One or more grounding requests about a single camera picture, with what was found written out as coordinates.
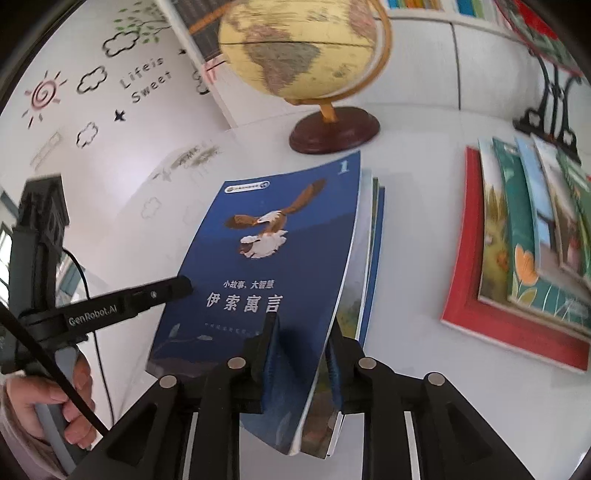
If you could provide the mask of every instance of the finger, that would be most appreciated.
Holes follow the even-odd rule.
[[[96,429],[91,429],[90,432],[81,441],[78,442],[78,447],[87,449],[92,442],[96,440]]]
[[[52,405],[68,400],[55,382],[41,377],[12,377],[7,384],[7,393],[12,405]]]
[[[88,364],[88,360],[86,359],[86,357],[82,353],[80,353],[76,365],[74,366],[74,386],[77,389],[80,389],[84,387],[84,385],[88,382],[89,379],[90,365]]]
[[[66,428],[66,431],[64,432],[64,437],[66,438],[68,443],[76,445],[77,443],[81,442],[82,439],[86,437],[86,435],[90,433],[91,429],[92,425],[90,425],[90,422],[86,420],[85,417],[78,417],[76,420],[70,423],[68,428]]]
[[[93,408],[92,406],[94,405],[94,402],[91,399],[91,397],[92,397],[92,379],[90,379],[90,381],[87,382],[86,385],[81,390],[78,391],[78,393],[82,397],[82,400],[84,400],[87,405],[91,406],[90,408]],[[66,402],[62,412],[63,412],[64,418],[67,421],[72,421],[80,416],[80,410],[78,410],[78,407],[76,407],[74,405],[72,400],[69,400],[68,402]]]

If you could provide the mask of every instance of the brown wooden globe base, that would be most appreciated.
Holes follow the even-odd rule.
[[[290,147],[299,153],[320,155],[358,147],[375,137],[379,122],[354,106],[335,108],[337,121],[327,123],[321,112],[300,120],[290,135]]]

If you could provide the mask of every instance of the globe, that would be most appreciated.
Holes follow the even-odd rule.
[[[288,100],[353,84],[371,62],[376,38],[366,0],[236,0],[219,31],[222,52],[238,76]]]

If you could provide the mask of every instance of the tree decal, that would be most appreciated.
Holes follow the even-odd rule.
[[[144,6],[144,1],[139,0],[132,8],[122,8],[119,13],[123,15],[113,20],[115,29],[124,33],[136,32],[142,39],[142,43],[148,43],[150,40],[158,43],[160,41],[158,34],[170,28],[166,17],[155,2]]]

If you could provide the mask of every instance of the silver bolt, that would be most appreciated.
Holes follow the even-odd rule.
[[[232,370],[240,370],[246,366],[246,360],[244,360],[241,356],[235,356],[228,360],[228,367]]]
[[[359,366],[364,370],[371,370],[376,367],[378,363],[371,357],[364,356],[361,360],[359,360]]]
[[[445,377],[437,372],[429,374],[427,380],[429,380],[431,385],[435,385],[436,387],[441,387],[445,383]]]
[[[160,379],[162,388],[173,388],[177,384],[177,378],[172,375],[166,375]]]

